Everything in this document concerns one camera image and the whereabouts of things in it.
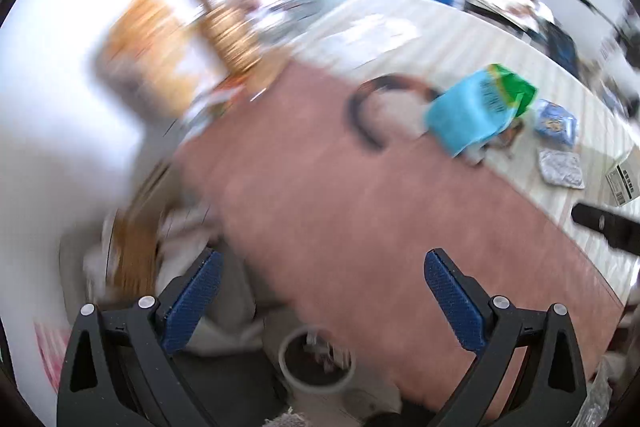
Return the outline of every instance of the white tabletop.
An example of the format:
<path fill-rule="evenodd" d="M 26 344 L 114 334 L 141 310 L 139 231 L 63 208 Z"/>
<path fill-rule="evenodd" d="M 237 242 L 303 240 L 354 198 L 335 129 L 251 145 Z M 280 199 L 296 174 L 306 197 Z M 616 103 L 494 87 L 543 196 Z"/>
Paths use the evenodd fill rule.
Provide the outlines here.
<path fill-rule="evenodd" d="M 327 53 L 322 38 L 372 14 L 409 20 L 419 36 L 354 69 L 346 66 L 348 62 L 340 56 L 344 51 Z M 382 74 L 408 73 L 442 89 L 488 64 L 500 63 L 536 86 L 539 98 L 572 112 L 578 118 L 575 152 L 581 157 L 585 190 L 554 187 L 543 181 L 537 165 L 540 139 L 530 125 L 511 147 L 512 158 L 503 151 L 489 150 L 485 165 L 507 179 L 561 227 L 602 273 L 620 300 L 626 302 L 640 266 L 638 258 L 612 251 L 602 236 L 576 227 L 570 213 L 580 200 L 599 206 L 612 203 L 605 173 L 615 158 L 631 149 L 633 140 L 624 125 L 571 74 L 500 28 L 432 0 L 347 0 L 296 40 L 296 58 L 340 73 L 354 84 Z M 424 106 L 407 93 L 386 93 L 383 97 L 386 110 L 419 136 Z M 640 199 L 618 211 L 640 220 Z"/>

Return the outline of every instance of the brown desk mat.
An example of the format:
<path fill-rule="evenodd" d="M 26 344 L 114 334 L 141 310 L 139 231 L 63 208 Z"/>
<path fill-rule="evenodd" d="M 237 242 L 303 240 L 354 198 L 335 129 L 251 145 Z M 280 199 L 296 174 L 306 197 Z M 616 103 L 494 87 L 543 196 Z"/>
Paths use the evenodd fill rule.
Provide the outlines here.
<path fill-rule="evenodd" d="M 293 62 L 256 102 L 178 150 L 186 182 L 219 208 L 234 249 L 302 319 L 432 409 L 473 359 L 424 282 L 434 247 L 489 295 L 536 310 L 564 303 L 590 375 L 622 313 L 593 264 L 506 181 L 449 158 L 432 136 L 396 138 L 382 153 L 364 147 L 345 116 L 352 90 Z"/>

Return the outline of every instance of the small blue packet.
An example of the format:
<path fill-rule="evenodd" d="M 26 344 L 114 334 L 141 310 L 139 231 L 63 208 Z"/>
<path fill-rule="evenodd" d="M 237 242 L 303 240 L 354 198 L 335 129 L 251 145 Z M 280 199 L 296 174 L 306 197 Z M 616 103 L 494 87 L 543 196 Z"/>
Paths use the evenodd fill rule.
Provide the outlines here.
<path fill-rule="evenodd" d="M 536 131 L 555 142 L 573 148 L 578 131 L 577 118 L 564 107 L 548 100 L 540 100 L 538 103 L 540 105 L 536 108 Z"/>

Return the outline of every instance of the blue gripper pad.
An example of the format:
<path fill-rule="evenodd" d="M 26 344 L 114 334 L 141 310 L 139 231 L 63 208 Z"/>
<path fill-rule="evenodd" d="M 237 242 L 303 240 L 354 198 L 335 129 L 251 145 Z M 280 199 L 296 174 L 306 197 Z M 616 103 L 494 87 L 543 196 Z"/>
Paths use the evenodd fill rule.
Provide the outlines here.
<path fill-rule="evenodd" d="M 168 355 L 187 345 L 205 308 L 218 293 L 222 277 L 222 254 L 211 251 L 191 281 L 184 287 L 164 318 L 162 349 Z"/>
<path fill-rule="evenodd" d="M 486 346 L 482 315 L 433 250 L 424 260 L 424 279 L 460 345 L 479 354 Z"/>

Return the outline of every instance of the brown bottle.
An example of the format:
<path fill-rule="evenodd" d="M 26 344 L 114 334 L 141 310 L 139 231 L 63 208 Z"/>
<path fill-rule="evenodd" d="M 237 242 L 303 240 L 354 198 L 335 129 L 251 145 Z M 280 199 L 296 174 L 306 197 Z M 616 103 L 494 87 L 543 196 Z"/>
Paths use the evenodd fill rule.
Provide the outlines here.
<path fill-rule="evenodd" d="M 232 74 L 245 73 L 260 60 L 258 37 L 241 9 L 212 0 L 199 0 L 204 15 L 200 31 Z"/>

